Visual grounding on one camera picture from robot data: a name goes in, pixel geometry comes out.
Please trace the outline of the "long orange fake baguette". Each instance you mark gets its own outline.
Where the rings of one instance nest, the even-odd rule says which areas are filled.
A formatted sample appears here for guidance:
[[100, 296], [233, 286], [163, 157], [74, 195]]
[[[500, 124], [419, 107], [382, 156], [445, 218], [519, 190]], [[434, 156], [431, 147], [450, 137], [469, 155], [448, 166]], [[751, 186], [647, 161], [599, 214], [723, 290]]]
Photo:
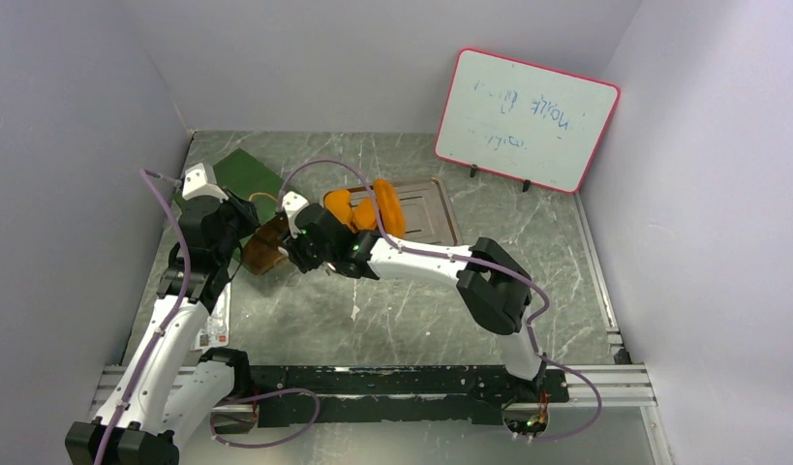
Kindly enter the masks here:
[[384, 230], [398, 238], [406, 234], [406, 220], [395, 187], [385, 179], [375, 179], [373, 190], [379, 207]]

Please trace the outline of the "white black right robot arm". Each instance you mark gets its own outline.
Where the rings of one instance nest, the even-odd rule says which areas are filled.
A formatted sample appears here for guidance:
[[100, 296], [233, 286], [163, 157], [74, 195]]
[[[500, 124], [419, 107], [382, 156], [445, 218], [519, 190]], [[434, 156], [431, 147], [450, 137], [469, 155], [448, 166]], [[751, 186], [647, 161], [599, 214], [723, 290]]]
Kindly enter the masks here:
[[320, 204], [285, 203], [277, 211], [289, 230], [282, 238], [290, 261], [303, 273], [326, 266], [350, 279], [408, 279], [455, 290], [475, 323], [495, 334], [508, 389], [533, 400], [545, 387], [546, 362], [534, 341], [530, 275], [495, 240], [471, 246], [411, 242], [379, 231], [353, 232]]

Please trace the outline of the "orange fake bread loaf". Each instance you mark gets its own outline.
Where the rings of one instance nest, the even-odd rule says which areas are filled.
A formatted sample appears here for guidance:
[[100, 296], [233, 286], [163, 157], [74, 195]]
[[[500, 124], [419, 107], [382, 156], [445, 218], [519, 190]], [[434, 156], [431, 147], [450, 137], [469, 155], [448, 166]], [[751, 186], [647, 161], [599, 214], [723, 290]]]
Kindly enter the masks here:
[[353, 233], [357, 232], [349, 190], [338, 189], [328, 192], [323, 198], [323, 205], [341, 224], [347, 226]]

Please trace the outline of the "silver metal tray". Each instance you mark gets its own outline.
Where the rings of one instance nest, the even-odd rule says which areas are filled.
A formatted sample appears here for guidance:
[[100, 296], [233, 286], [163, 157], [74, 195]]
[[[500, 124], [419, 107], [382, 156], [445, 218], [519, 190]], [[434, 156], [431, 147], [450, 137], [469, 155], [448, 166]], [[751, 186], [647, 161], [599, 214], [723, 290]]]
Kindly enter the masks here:
[[[440, 179], [425, 176], [387, 181], [395, 187], [401, 201], [407, 228], [404, 239], [444, 246], [463, 243], [451, 201]], [[371, 198], [362, 185], [341, 189], [351, 192], [353, 208], [363, 199]]]

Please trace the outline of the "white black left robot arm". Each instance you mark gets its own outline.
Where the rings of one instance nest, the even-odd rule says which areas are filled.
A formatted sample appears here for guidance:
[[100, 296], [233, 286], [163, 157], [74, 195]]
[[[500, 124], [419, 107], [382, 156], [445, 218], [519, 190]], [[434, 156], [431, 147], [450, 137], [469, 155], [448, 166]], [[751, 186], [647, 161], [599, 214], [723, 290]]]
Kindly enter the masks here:
[[172, 224], [181, 234], [145, 335], [104, 405], [66, 435], [74, 464], [176, 464], [217, 403], [238, 403], [252, 393], [248, 356], [233, 349], [208, 350], [190, 381], [174, 384], [198, 332], [230, 289], [233, 255], [259, 227], [256, 209], [216, 187], [184, 190], [180, 209]]

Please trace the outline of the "silver metal tongs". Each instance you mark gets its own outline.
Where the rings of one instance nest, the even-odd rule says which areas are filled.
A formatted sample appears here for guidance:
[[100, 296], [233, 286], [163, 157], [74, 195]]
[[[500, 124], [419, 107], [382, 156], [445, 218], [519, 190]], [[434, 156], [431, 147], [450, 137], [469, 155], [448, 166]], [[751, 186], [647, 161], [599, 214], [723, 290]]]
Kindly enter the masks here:
[[264, 247], [263, 254], [275, 251], [287, 258], [302, 273], [323, 268], [336, 273], [335, 263], [341, 256], [341, 245], [347, 228], [328, 217], [296, 218], [301, 233], [297, 238], [290, 235], [287, 220], [275, 217], [261, 226], [255, 238]]

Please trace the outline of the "green brown paper bag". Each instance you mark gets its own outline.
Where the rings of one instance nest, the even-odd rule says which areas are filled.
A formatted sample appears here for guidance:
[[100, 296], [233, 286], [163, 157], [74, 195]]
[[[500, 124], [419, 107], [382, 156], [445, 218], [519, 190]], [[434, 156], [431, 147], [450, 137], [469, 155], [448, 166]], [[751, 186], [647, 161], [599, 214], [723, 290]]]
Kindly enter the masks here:
[[289, 231], [289, 225], [276, 212], [283, 179], [241, 148], [232, 151], [213, 168], [221, 186], [251, 202], [256, 209], [259, 226], [242, 241], [246, 254], [243, 264], [254, 275], [265, 274], [287, 259], [282, 252], [282, 238]]

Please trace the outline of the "orange fake croissant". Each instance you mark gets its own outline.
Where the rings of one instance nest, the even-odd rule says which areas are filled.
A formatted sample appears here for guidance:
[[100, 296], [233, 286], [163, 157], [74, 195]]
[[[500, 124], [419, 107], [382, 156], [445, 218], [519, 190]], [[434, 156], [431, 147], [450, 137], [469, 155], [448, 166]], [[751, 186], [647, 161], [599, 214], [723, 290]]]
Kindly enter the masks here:
[[370, 198], [363, 199], [352, 211], [352, 224], [358, 231], [378, 228], [377, 209]]

